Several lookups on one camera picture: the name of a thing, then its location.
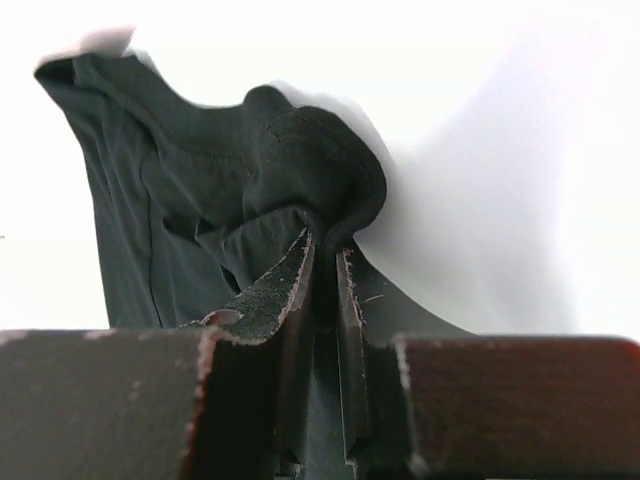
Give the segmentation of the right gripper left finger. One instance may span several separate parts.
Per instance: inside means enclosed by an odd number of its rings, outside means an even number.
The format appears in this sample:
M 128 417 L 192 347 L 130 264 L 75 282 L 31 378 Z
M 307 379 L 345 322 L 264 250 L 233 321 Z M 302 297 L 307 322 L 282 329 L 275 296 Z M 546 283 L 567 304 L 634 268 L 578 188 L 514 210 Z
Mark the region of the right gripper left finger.
M 176 329 L 1 335 L 5 479 L 278 479 L 305 460 L 315 245 Z

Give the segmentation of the black t-shirt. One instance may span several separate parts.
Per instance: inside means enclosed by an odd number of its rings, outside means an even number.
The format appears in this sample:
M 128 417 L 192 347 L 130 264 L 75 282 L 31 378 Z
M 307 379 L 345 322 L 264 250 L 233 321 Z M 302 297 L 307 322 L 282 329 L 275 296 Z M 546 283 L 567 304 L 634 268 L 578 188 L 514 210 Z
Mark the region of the black t-shirt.
M 302 231 L 316 245 L 316 324 L 333 326 L 336 253 L 387 190 L 379 160 L 338 116 L 267 85 L 233 107 L 197 107 L 134 56 L 51 60 L 34 76 L 83 152 L 111 327 L 205 317 Z

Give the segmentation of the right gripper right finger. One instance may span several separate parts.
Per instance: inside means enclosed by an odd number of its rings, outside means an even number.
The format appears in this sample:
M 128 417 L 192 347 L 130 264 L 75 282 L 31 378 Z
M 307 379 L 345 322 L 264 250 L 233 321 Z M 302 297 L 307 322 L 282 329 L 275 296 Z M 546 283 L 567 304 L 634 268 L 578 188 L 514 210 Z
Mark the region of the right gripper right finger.
M 360 479 L 635 479 L 639 346 L 477 336 L 355 249 L 336 258 L 346 460 Z

